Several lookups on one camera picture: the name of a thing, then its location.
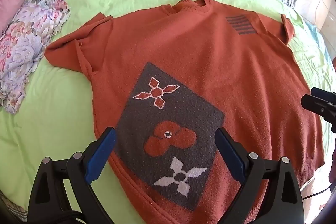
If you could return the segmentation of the orange knit sweater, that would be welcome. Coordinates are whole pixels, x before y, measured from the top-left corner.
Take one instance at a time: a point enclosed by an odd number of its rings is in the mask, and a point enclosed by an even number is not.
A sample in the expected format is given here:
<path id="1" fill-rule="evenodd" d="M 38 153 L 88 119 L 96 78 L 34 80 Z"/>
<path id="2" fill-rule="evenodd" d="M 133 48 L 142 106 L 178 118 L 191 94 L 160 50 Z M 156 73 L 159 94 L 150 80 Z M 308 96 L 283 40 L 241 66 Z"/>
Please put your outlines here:
<path id="1" fill-rule="evenodd" d="M 46 49 L 91 82 L 94 132 L 116 129 L 109 163 L 146 223 L 216 223 L 239 184 L 215 145 L 224 127 L 264 159 L 289 158 L 299 185 L 324 163 L 321 121 L 274 20 L 214 0 L 97 14 Z"/>

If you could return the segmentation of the plaid checked fabric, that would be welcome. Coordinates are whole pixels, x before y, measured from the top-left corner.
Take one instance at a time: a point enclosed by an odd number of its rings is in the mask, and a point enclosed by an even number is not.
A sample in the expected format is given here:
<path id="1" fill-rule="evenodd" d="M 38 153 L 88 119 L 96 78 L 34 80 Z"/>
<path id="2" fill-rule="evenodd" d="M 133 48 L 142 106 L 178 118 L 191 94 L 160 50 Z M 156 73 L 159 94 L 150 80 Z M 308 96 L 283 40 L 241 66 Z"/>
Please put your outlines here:
<path id="1" fill-rule="evenodd" d="M 0 195 L 1 201 L 4 202 L 6 208 L 11 211 L 13 215 L 15 215 L 18 219 L 23 222 L 27 222 L 27 210 L 10 201 L 2 192 L 0 193 Z"/>

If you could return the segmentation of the purple floral pillow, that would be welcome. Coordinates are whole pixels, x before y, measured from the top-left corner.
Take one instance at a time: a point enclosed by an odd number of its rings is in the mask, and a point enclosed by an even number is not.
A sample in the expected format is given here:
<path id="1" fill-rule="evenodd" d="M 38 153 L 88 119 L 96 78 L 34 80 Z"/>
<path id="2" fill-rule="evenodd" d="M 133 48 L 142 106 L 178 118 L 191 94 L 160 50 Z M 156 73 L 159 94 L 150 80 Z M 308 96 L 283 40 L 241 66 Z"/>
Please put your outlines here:
<path id="1" fill-rule="evenodd" d="M 15 114 L 52 37 L 70 17 L 64 0 L 25 0 L 1 36 L 1 106 Z"/>

